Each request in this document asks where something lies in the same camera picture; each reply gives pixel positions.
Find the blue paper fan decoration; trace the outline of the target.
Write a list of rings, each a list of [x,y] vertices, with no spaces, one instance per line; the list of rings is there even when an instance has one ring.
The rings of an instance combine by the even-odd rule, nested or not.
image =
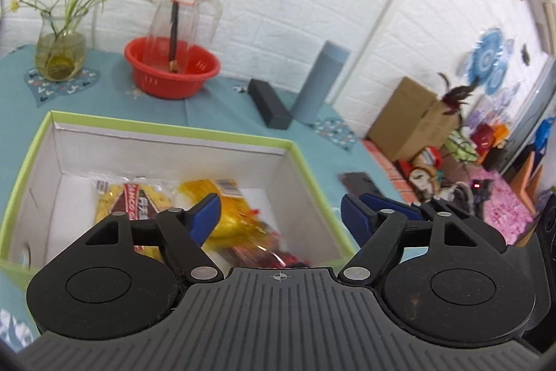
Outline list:
[[[503,86],[514,50],[515,40],[506,39],[500,28],[487,29],[466,56],[460,76],[492,96]]]

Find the black straw in pitcher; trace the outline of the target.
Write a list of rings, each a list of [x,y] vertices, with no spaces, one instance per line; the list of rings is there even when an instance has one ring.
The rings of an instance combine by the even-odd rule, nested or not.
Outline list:
[[[172,0],[172,17],[171,17],[171,37],[170,37],[170,49],[169,49],[169,70],[171,73],[178,72],[177,60],[176,60],[176,50],[177,50],[177,34],[178,34],[178,22],[179,22],[179,3]]]

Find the red plastic basin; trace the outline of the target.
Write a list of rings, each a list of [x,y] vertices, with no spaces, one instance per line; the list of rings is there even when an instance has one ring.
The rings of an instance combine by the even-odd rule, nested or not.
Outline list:
[[[207,49],[176,44],[175,57],[169,60],[170,40],[158,42],[162,48],[148,48],[146,37],[126,44],[123,55],[132,68],[133,80],[143,92],[166,100],[184,100],[197,94],[204,83],[220,73],[221,62]]]

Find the brown cardboard box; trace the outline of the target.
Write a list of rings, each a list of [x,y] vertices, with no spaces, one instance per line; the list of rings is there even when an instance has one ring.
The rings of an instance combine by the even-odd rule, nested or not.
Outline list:
[[[391,162],[411,161],[426,147],[440,149],[458,124],[456,114],[434,92],[404,77],[366,138]]]

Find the dark red feather plant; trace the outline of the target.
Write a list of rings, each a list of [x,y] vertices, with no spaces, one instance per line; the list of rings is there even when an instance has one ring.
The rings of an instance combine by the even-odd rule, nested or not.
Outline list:
[[[466,100],[475,91],[478,83],[473,81],[470,85],[452,87],[445,73],[438,72],[438,75],[442,78],[446,87],[446,92],[441,98],[441,102],[446,106],[443,115],[456,116],[458,118],[458,124],[461,125],[463,121],[462,106],[466,105]]]

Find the glass pitcher with label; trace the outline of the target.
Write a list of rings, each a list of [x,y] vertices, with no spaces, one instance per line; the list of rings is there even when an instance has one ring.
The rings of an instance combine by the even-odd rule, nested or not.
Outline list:
[[[220,0],[174,0],[179,3],[177,42],[189,46],[208,46],[214,40],[223,7]],[[161,0],[155,11],[147,39],[148,48],[157,51],[162,38],[171,37],[172,0]]]

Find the black rectangular case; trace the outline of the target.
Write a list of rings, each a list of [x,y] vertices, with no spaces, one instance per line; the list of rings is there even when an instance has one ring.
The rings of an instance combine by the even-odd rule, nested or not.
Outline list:
[[[247,92],[267,128],[284,131],[290,127],[292,117],[268,82],[251,79]]]

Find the grey blue thermos bottle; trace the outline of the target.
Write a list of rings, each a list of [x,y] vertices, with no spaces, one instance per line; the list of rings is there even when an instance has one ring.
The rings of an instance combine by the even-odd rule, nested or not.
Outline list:
[[[290,110],[296,121],[313,123],[318,119],[319,109],[349,56],[349,50],[332,41],[324,43]]]

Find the orange yellow candy bag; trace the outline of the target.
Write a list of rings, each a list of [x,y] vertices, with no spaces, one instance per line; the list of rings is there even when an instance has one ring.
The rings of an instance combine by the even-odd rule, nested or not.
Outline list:
[[[192,204],[211,193],[219,196],[221,217],[206,241],[212,248],[238,246],[267,233],[266,224],[258,218],[259,211],[250,207],[233,179],[183,182],[177,191]]]

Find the plaid tablecloth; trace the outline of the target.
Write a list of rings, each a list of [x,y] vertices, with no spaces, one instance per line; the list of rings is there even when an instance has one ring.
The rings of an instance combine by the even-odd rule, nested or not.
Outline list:
[[[404,179],[402,174],[397,170],[395,165],[390,162],[377,146],[370,140],[362,141],[368,152],[374,157],[379,166],[386,174],[388,180],[394,186],[394,189],[400,194],[402,200],[407,204],[418,202],[418,198],[411,185]]]

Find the red nut snack bag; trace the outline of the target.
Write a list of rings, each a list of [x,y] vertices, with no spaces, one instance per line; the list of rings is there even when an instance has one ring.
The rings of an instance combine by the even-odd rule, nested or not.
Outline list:
[[[309,266],[285,250],[282,237],[266,223],[235,237],[221,250],[221,255],[232,266],[239,267],[284,269]]]

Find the large noodle snack bag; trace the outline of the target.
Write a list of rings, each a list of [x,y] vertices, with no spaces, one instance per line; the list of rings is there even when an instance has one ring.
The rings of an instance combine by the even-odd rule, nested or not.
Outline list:
[[[154,218],[172,207],[177,183],[146,177],[94,176],[96,191],[94,223],[97,224],[114,212],[123,212],[133,220]]]

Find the green cardboard box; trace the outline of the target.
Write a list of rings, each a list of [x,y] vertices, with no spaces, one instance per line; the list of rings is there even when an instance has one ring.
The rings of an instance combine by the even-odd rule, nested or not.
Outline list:
[[[235,181],[291,254],[338,266],[355,249],[292,141],[52,111],[8,200],[1,227],[5,282],[25,290],[39,268],[93,224],[97,178],[165,187]]]

